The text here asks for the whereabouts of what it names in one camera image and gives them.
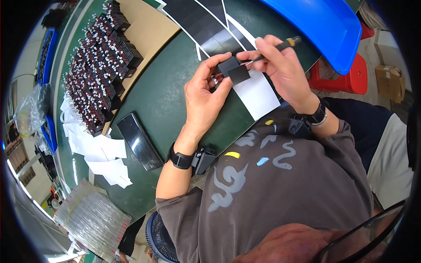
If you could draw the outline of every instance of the left hand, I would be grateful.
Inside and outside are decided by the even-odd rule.
[[[186,96],[187,120],[185,130],[200,140],[215,122],[232,87],[229,77],[220,78],[214,93],[210,89],[215,86],[211,75],[215,67],[232,56],[231,52],[219,54],[203,61],[193,78],[184,86]]]

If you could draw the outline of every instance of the eyeglasses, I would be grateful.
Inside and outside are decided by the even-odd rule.
[[[376,262],[392,239],[404,213],[405,200],[389,207],[327,245],[316,262]]]

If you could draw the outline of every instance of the gray t-shirt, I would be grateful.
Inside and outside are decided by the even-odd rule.
[[[230,262],[274,228],[301,223],[352,229],[368,220],[373,196],[349,125],[320,142],[288,133],[277,109],[224,151],[202,190],[157,210],[182,263]]]

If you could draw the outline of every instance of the smartphone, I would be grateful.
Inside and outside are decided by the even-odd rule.
[[[117,122],[124,140],[146,171],[162,168],[164,163],[152,145],[134,112]]]

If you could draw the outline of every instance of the red plastic stool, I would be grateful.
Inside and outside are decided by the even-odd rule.
[[[319,61],[310,69],[311,78],[308,79],[310,88],[326,92],[344,91],[354,94],[367,92],[367,64],[362,56],[356,54],[348,74],[340,75],[336,80],[320,78]]]
[[[369,38],[369,37],[374,37],[374,29],[366,26],[365,23],[362,22],[361,20],[360,20],[360,23],[361,23],[361,27],[362,27],[362,34],[361,34],[360,40],[363,40],[363,39],[366,39],[366,38]]]

